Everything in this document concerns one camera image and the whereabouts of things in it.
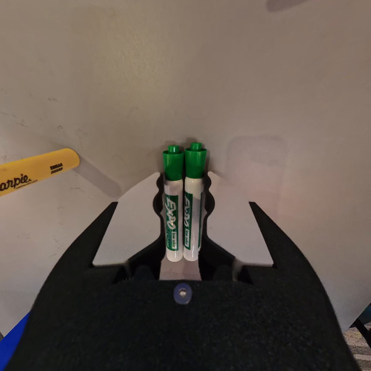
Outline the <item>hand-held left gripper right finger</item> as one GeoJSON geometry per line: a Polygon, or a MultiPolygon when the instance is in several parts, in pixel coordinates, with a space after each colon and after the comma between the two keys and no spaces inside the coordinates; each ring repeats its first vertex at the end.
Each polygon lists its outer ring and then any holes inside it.
{"type": "Polygon", "coordinates": [[[204,216],[199,271],[212,280],[227,266],[237,280],[243,267],[272,268],[274,262],[248,197],[238,187],[209,171],[204,178],[204,216]]]}

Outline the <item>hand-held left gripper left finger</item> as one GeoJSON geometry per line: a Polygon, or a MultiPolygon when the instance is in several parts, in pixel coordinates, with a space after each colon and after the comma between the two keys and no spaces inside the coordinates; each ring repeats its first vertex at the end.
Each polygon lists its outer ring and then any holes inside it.
{"type": "Polygon", "coordinates": [[[134,276],[137,267],[148,266],[159,279],[164,258],[163,193],[163,175],[154,173],[118,200],[94,266],[123,266],[127,277],[134,276]]]}

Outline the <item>green dry erase marker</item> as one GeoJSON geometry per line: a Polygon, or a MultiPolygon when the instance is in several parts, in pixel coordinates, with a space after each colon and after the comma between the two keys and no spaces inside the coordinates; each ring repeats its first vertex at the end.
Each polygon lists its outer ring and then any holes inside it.
{"type": "Polygon", "coordinates": [[[183,258],[183,167],[184,152],[170,145],[163,152],[166,257],[171,262],[183,258]]]}
{"type": "Polygon", "coordinates": [[[206,157],[207,150],[200,142],[191,143],[185,150],[183,256],[190,262],[198,260],[202,242],[206,157]]]}

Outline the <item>yellow highlighter marker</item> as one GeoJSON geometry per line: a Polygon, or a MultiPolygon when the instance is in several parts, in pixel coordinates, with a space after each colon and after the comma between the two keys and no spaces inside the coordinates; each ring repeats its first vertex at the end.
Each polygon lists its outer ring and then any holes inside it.
{"type": "Polygon", "coordinates": [[[2,164],[0,195],[7,195],[79,165],[79,155],[68,148],[2,164]]]}

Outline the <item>blue plastic bin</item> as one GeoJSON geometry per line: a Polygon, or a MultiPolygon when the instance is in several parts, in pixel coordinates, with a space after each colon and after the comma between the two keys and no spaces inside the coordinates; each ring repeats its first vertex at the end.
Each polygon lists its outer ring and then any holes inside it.
{"type": "Polygon", "coordinates": [[[0,341],[0,370],[3,371],[12,358],[24,332],[28,317],[27,313],[19,323],[0,341]]]}

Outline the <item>grey desk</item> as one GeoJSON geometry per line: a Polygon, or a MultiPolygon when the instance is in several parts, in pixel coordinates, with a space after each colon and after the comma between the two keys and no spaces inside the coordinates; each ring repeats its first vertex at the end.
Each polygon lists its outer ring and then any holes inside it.
{"type": "Polygon", "coordinates": [[[1,334],[171,143],[202,142],[315,268],[370,303],[370,1],[1,1],[1,164],[77,169],[1,197],[1,334]]]}

